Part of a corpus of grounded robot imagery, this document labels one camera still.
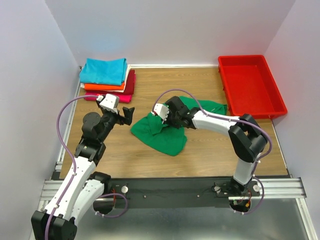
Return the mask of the green t shirt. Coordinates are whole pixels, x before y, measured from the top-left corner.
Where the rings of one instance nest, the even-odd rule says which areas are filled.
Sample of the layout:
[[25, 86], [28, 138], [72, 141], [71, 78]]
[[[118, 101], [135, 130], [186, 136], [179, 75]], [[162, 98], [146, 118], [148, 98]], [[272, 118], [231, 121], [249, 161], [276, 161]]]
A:
[[[181, 101], [189, 108], [198, 107], [196, 101], [190, 97], [180, 96]], [[214, 114], [226, 115], [227, 105], [210, 100], [198, 100], [205, 111]], [[147, 116], [135, 123], [131, 133], [145, 145], [156, 151], [169, 155], [177, 156], [185, 147], [187, 137], [183, 127], [177, 129], [167, 124], [162, 124], [159, 116], [149, 113]]]

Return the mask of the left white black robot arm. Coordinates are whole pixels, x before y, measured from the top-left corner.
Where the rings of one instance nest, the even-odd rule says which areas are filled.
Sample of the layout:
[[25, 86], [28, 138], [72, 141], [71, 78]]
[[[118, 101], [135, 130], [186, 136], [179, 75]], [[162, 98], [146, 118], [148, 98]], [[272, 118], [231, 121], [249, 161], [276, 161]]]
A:
[[113, 189], [111, 176], [95, 170], [106, 150], [104, 141], [114, 126], [132, 123], [135, 109], [122, 110], [124, 115], [117, 109], [101, 107], [101, 114], [89, 112], [83, 117], [82, 136], [67, 176], [48, 205], [31, 217], [35, 239], [73, 240], [79, 221], [98, 198], [108, 199], [108, 211], [117, 199], [123, 199], [124, 206], [128, 206], [127, 198]]

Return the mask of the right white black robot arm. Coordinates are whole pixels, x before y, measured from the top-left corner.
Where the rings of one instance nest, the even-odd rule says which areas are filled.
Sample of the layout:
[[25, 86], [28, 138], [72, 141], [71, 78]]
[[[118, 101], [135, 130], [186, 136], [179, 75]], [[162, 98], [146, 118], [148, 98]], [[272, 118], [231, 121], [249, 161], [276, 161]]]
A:
[[254, 118], [250, 114], [227, 118], [199, 107], [189, 108], [177, 96], [167, 100], [165, 105], [164, 123], [171, 127], [209, 130], [229, 136], [238, 162], [226, 190], [234, 196], [247, 192], [258, 158], [269, 142]]

